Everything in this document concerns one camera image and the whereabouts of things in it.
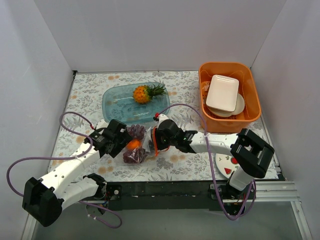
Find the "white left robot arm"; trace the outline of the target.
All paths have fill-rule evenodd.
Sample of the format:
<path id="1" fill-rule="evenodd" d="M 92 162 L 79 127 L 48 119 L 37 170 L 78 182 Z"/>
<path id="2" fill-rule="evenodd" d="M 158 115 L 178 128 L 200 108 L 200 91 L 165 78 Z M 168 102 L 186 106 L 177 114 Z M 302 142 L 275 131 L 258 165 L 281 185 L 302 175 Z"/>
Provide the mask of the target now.
<path id="1" fill-rule="evenodd" d="M 115 119 L 104 123 L 84 140 L 71 160 L 41 178 L 32 177 L 25 183 L 22 208 L 42 226 L 48 227 L 64 209 L 83 199 L 105 199 L 107 181 L 102 176 L 91 173 L 79 182 L 73 181 L 104 155 L 115 158 L 131 140 L 124 123 Z"/>

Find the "clear zip top bag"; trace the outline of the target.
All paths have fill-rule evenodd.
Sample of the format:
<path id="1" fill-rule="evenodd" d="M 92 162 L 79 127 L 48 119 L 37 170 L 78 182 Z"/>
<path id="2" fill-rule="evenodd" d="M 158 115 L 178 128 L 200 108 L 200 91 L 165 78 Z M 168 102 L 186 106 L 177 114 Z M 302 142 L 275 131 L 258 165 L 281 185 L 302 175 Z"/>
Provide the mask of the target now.
<path id="1" fill-rule="evenodd" d="M 156 143 L 156 127 L 146 129 L 143 125 L 133 124 L 127 126 L 126 131 L 132 137 L 122 153 L 122 160 L 127 165 L 140 164 L 146 158 L 156 157 L 170 148 L 160 149 L 160 144 Z"/>

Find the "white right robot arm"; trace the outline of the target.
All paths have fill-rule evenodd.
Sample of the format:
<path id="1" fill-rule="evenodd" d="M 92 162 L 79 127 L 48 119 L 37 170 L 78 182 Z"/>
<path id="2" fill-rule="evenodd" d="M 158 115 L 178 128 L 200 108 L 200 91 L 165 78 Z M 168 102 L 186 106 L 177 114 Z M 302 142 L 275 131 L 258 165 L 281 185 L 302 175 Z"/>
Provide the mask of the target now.
<path id="1" fill-rule="evenodd" d="M 275 152 L 250 129 L 243 128 L 239 133 L 226 135 L 184 131 L 165 115 L 159 117 L 158 125 L 149 135 L 155 153 L 173 146 L 182 153 L 209 153 L 234 158 L 238 167 L 226 175 L 228 181 L 221 190 L 225 198 L 231 199 L 243 195 L 252 180 L 266 176 Z"/>

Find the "fake pineapple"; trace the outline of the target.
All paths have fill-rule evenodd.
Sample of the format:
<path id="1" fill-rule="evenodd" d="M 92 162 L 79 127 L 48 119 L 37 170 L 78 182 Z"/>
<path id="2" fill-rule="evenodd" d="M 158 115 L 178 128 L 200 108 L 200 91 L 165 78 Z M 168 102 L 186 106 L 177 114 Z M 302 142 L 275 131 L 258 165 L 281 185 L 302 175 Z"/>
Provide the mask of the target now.
<path id="1" fill-rule="evenodd" d="M 133 91 L 132 97 L 138 104 L 147 104 L 155 97 L 167 95 L 163 84 L 139 85 Z"/>

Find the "purple fake grape bunch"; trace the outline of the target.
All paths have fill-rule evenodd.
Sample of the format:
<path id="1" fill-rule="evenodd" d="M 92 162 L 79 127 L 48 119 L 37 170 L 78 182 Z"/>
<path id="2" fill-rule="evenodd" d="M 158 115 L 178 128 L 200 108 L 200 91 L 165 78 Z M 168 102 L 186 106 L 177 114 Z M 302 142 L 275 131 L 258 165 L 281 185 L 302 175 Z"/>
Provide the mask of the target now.
<path id="1" fill-rule="evenodd" d="M 141 163 L 146 157 L 146 150 L 143 148 L 143 142 L 145 140 L 146 128 L 143 125 L 133 124 L 128 126 L 127 132 L 133 139 L 140 141 L 140 147 L 129 150 L 126 148 L 125 152 L 122 155 L 123 162 L 129 165 L 135 165 Z"/>

